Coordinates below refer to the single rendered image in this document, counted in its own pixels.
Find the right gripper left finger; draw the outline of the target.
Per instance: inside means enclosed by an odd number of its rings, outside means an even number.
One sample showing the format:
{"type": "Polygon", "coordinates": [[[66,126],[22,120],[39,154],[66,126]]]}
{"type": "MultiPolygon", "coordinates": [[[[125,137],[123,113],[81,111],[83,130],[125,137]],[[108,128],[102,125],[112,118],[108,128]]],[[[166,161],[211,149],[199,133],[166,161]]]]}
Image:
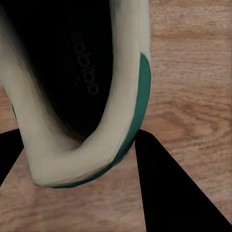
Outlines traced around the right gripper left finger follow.
{"type": "Polygon", "coordinates": [[[0,134],[0,186],[23,150],[19,129],[0,134]]]}

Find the gym shoe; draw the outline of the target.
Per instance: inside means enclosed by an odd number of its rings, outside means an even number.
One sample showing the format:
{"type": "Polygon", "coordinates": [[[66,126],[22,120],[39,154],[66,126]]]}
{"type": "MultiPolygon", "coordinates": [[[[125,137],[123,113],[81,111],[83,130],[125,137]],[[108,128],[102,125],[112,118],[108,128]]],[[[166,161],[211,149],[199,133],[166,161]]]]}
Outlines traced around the gym shoe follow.
{"type": "Polygon", "coordinates": [[[149,13],[149,0],[0,0],[0,80],[35,185],[86,185],[128,155],[151,92],[149,13]]]}

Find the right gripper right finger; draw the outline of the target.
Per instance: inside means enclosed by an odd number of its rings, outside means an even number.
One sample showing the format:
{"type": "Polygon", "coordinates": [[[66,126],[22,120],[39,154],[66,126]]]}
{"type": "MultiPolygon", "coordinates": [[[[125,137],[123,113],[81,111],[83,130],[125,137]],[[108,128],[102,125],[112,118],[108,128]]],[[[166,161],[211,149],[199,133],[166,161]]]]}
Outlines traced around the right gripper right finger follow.
{"type": "Polygon", "coordinates": [[[232,225],[153,134],[138,130],[135,151],[146,232],[232,232],[232,225]]]}

